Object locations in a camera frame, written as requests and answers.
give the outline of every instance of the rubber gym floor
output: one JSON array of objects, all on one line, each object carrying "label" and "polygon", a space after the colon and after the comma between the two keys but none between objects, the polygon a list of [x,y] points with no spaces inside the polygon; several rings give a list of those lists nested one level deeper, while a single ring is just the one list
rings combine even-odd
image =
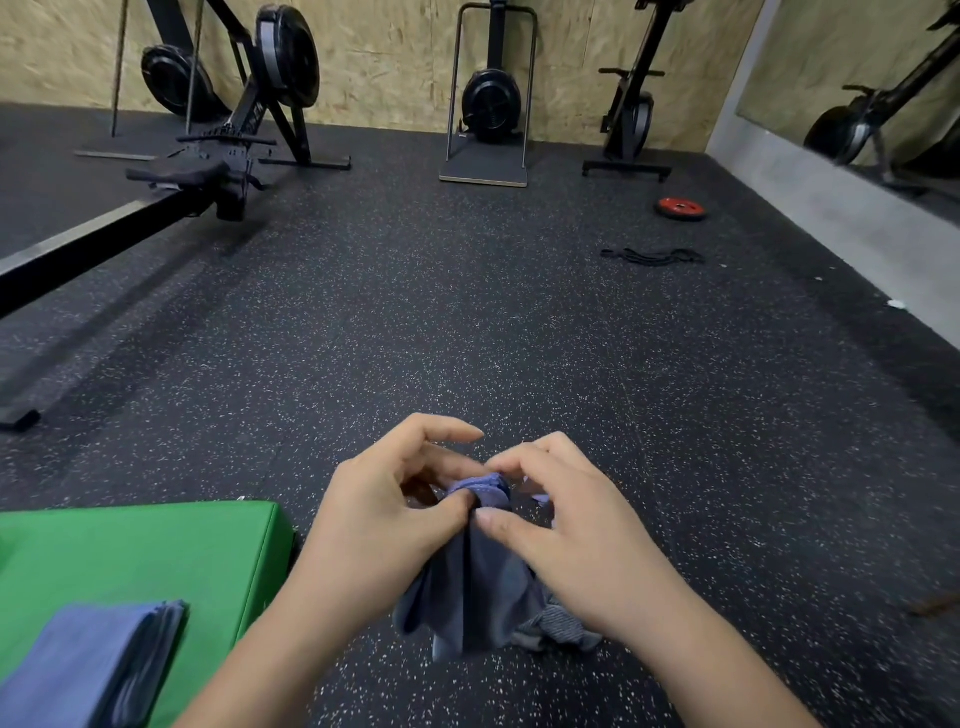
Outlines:
[{"label": "rubber gym floor", "polygon": [[[145,192],[72,157],[105,128],[0,108],[0,255]],[[184,221],[0,322],[0,395],[44,414],[0,439],[0,508],[266,498],[305,531],[413,411],[481,426],[478,457],[562,429],[826,724],[960,720],[960,611],[904,608],[960,588],[956,350],[704,156],[654,153],[660,186],[537,144],[516,190],[439,182],[440,135],[311,133],[354,169],[281,170],[246,222]],[[671,194],[709,219],[660,218]],[[599,256],[623,247],[707,262]],[[613,644],[428,645],[375,625],[314,723],[679,723]]]}]

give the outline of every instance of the gray cloth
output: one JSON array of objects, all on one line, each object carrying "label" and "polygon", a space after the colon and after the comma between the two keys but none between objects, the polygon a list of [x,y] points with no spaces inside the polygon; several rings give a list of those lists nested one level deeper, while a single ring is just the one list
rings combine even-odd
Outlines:
[{"label": "gray cloth", "polygon": [[533,652],[542,652],[548,642],[573,644],[584,652],[590,652],[602,641],[603,635],[589,632],[553,595],[550,595],[543,611],[523,622],[510,638],[511,644]]},{"label": "gray cloth", "polygon": [[63,607],[0,685],[0,726],[143,725],[185,610],[181,601]]},{"label": "gray cloth", "polygon": [[[501,475],[463,480],[480,505],[510,510],[510,486]],[[421,625],[433,633],[433,660],[446,662],[510,643],[522,623],[546,605],[546,590],[508,548],[470,520],[427,562],[394,609],[394,626],[409,635]]]}]

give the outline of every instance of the green gym mat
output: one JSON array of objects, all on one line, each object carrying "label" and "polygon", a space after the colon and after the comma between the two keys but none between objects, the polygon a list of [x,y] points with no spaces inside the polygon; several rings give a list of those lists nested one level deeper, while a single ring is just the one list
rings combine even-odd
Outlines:
[{"label": "green gym mat", "polygon": [[293,541],[266,501],[0,513],[0,681],[66,604],[183,599],[148,723],[169,726],[276,596]]}]

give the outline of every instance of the red weight plate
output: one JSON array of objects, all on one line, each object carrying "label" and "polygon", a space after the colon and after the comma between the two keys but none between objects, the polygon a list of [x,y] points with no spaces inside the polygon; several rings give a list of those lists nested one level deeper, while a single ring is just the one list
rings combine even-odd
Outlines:
[{"label": "red weight plate", "polygon": [[685,220],[690,223],[699,222],[707,217],[707,211],[702,205],[678,197],[664,197],[657,201],[654,210],[671,220]]}]

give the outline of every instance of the hand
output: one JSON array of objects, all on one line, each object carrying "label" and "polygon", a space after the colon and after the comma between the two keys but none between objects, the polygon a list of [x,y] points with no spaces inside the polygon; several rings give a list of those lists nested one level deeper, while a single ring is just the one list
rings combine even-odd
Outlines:
[{"label": "hand", "polygon": [[535,481],[550,495],[556,518],[549,530],[481,508],[483,531],[526,561],[591,628],[634,651],[654,649],[646,638],[655,638],[692,591],[610,479],[562,432],[501,452],[487,467]]},{"label": "hand", "polygon": [[445,488],[487,474],[479,463],[430,442],[481,437],[481,430],[452,417],[411,415],[337,468],[291,574],[299,598],[315,600],[325,628],[333,617],[349,639],[386,614],[429,558],[467,525],[475,499],[470,491],[423,510],[409,508],[404,496],[436,503],[424,483]]}]

